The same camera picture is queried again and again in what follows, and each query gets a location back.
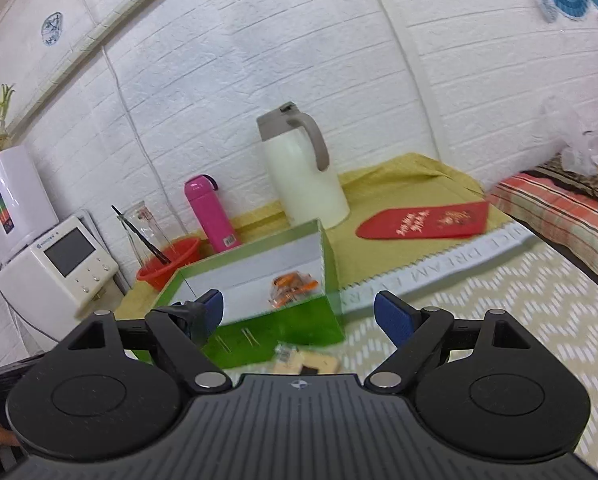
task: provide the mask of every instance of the red envelope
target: red envelope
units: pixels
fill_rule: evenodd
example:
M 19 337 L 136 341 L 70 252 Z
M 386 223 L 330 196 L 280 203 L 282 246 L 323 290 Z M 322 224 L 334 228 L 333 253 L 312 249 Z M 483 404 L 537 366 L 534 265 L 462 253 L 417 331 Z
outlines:
M 359 238 L 465 238 L 486 231 L 488 202 L 385 209 L 363 222 Z

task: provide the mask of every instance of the striped blanket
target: striped blanket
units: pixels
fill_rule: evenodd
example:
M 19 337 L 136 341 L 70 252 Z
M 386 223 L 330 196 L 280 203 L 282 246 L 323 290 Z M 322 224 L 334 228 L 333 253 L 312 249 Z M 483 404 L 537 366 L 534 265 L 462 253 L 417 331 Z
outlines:
M 598 275 L 598 200 L 524 173 L 497 184 L 487 200 L 545 238 L 569 248 Z

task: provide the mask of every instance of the white patterned mat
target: white patterned mat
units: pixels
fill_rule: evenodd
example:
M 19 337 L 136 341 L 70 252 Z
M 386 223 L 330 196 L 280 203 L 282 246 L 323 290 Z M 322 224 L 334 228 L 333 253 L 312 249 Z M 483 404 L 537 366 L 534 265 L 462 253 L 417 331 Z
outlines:
M 489 308 L 504 308 L 530 330 L 586 386 L 592 404 L 576 453 L 598 470 L 598 287 L 547 244 L 536 240 L 499 266 L 485 264 L 470 277 L 437 282 L 434 292 L 404 296 L 413 306 L 440 306 L 455 317 L 481 319 Z M 325 353 L 337 356 L 340 371 L 363 380 L 394 351 L 370 317 L 346 325 L 346 341 Z M 229 370 L 271 373 L 272 363 Z

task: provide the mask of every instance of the barcode label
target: barcode label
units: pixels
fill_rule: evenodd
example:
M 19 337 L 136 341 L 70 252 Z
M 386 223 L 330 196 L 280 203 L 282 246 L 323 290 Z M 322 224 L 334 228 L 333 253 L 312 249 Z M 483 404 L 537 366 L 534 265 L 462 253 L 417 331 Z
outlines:
M 226 247 L 230 247 L 236 241 L 237 241 L 237 238 L 235 238 L 234 235 L 226 236 L 223 239 L 223 245 L 225 245 Z

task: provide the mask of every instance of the orange candy wrapper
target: orange candy wrapper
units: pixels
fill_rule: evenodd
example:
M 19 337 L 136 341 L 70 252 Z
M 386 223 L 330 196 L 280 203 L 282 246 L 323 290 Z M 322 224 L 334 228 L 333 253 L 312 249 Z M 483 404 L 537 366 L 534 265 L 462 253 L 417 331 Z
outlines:
M 313 280 L 309 274 L 289 272 L 278 276 L 272 282 L 270 303 L 274 308 L 281 308 L 289 303 L 303 299 L 311 294 L 319 282 Z
M 488 202 L 385 209 L 363 222 L 359 238 L 465 238 L 486 231 Z

